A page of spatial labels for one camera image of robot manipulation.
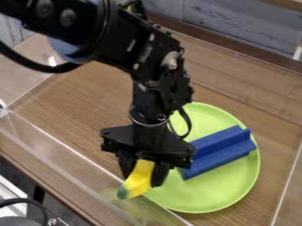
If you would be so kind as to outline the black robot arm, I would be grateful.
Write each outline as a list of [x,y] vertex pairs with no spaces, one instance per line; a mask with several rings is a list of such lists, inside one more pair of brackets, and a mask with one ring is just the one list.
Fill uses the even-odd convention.
[[189,118],[185,106],[194,88],[185,67],[185,49],[150,21],[142,0],[0,0],[0,14],[49,37],[66,62],[34,62],[0,42],[0,53],[25,67],[65,73],[98,61],[132,75],[132,124],[106,128],[102,149],[117,155],[125,176],[144,159],[156,163],[152,185],[161,186],[176,168],[192,166],[197,149],[177,134],[170,117]]

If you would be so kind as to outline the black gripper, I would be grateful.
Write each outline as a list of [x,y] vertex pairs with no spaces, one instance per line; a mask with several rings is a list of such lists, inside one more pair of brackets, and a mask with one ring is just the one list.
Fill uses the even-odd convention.
[[102,150],[117,155],[125,178],[140,159],[156,162],[152,185],[158,187],[166,181],[170,168],[189,169],[192,166],[197,149],[186,141],[190,132],[192,123],[188,123],[188,132],[180,135],[170,121],[152,126],[133,123],[109,127],[101,130]]

